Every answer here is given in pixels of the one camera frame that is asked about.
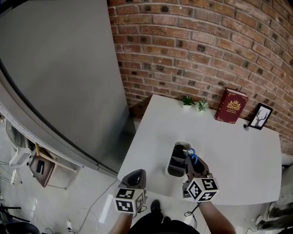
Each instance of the gold emblem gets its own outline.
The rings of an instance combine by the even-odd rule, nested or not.
[[[241,103],[239,103],[238,101],[230,101],[230,103],[228,104],[228,108],[229,109],[232,109],[232,110],[237,110],[239,111],[240,110],[240,105]]]

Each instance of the white pot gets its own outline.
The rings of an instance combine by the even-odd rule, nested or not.
[[[187,105],[183,105],[183,110],[187,111],[192,107],[192,105],[187,106]]]

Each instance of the cable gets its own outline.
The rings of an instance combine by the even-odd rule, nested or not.
[[[7,177],[5,177],[1,172],[0,172],[0,175],[2,175],[1,179],[5,182],[8,182],[11,184],[11,180],[8,179]],[[13,183],[17,183],[17,184],[21,184],[21,182],[18,182],[18,181],[13,181]]]
[[[90,213],[90,211],[91,211],[91,208],[96,204],[96,202],[101,198],[101,196],[102,195],[104,195],[107,191],[108,191],[108,189],[117,181],[118,179],[116,179],[96,200],[95,200],[95,202],[89,207],[89,209],[88,209],[88,212],[87,212],[87,215],[86,215],[86,217],[84,218],[84,220],[83,220],[83,223],[82,223],[82,225],[81,225],[81,227],[79,228],[79,231],[78,232],[76,232],[77,234],[79,234],[80,233],[80,231],[81,231],[81,229],[82,229],[82,227],[83,227],[83,225],[84,225],[84,223],[86,222],[86,219],[87,219],[87,217],[88,217],[88,214]]]
[[[145,207],[145,209],[144,210],[141,210],[140,213],[142,213],[142,212],[144,212],[144,211],[147,210],[147,207],[146,206],[142,206],[141,208],[143,208],[143,207]]]
[[[96,231],[95,231],[95,234],[97,234],[97,230],[98,230],[98,218],[96,217],[96,215],[89,209],[85,209],[85,208],[80,208],[81,210],[87,210],[89,211],[90,213],[92,213],[92,215],[96,218],[96,221],[97,221],[97,225],[96,225]]]
[[[260,230],[260,229],[257,229],[256,231],[253,231],[252,229],[247,229],[247,231],[246,231],[246,233],[245,234],[247,234],[248,233],[248,230],[250,230],[250,231],[252,231],[253,233],[254,232],[257,232],[258,230]]]
[[[4,171],[6,171],[7,172],[7,174],[9,174],[11,177],[13,177],[13,175],[12,174],[10,174],[3,166],[1,166],[0,165],[0,167],[4,170]],[[18,180],[17,178],[16,178],[16,174],[15,174],[15,177],[14,177],[14,180],[17,180],[17,182],[18,183],[21,183],[21,181],[20,180]]]
[[[189,217],[190,215],[192,215],[193,219],[194,219],[194,229],[196,230],[197,229],[197,220],[193,214],[193,212],[200,206],[201,202],[200,203],[197,203],[197,206],[192,210],[192,211],[187,211],[184,213],[184,216],[185,217]]]
[[[50,230],[51,234],[61,234],[60,232],[55,232],[55,233],[54,233],[50,228],[46,228],[46,229],[45,229],[45,232],[46,232],[45,234],[49,234],[49,233],[47,232],[47,229]]]

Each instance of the power strip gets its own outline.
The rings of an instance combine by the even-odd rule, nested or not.
[[[74,231],[72,231],[72,224],[70,220],[67,221],[67,231],[68,233],[75,233]]]

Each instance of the phone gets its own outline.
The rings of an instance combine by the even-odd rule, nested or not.
[[[39,160],[37,165],[37,173],[42,175],[44,173],[44,167],[45,167],[45,162],[42,160]]]

